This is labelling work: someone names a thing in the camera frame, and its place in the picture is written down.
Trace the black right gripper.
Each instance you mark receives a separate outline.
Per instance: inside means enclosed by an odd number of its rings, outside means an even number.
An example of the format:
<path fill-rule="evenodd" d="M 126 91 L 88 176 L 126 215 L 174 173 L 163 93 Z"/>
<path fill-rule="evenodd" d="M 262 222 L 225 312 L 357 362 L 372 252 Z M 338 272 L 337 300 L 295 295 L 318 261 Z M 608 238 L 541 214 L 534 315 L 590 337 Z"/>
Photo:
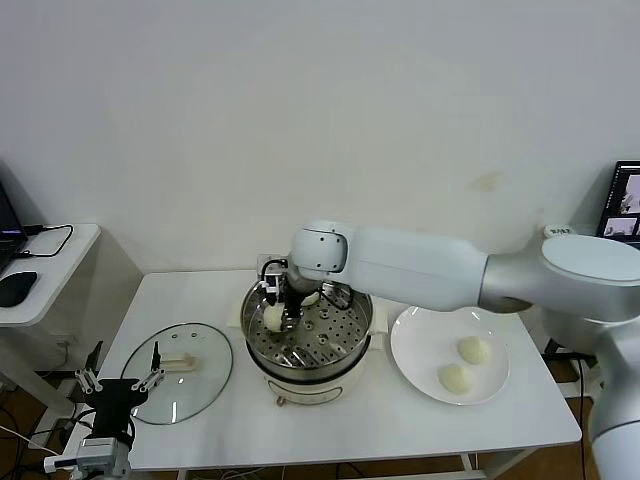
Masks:
<path fill-rule="evenodd" d="M 283 328 L 296 329 L 299 325 L 303 307 L 301 302 L 308 296 L 308 280 L 297 269 L 287 269 L 283 274 L 281 301 L 285 304 L 283 310 Z M 270 306 L 277 303 L 276 293 L 267 293 L 266 301 Z"/>

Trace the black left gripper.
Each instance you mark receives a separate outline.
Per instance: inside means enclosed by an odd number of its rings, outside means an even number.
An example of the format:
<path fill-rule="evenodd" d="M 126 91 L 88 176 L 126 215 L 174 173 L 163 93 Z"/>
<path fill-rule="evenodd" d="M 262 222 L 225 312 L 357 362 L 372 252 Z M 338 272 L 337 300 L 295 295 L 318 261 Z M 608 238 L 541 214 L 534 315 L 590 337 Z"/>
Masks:
<path fill-rule="evenodd" d="M 148 399 L 149 392 L 164 379 L 161 368 L 159 342 L 154 342 L 151 369 L 142 380 L 102 379 L 98 380 L 98 360 L 103 342 L 99 341 L 87 356 L 84 367 L 75 371 L 75 378 L 85 395 L 93 394 L 93 436 L 134 440 L 135 425 L 132 412 Z"/>

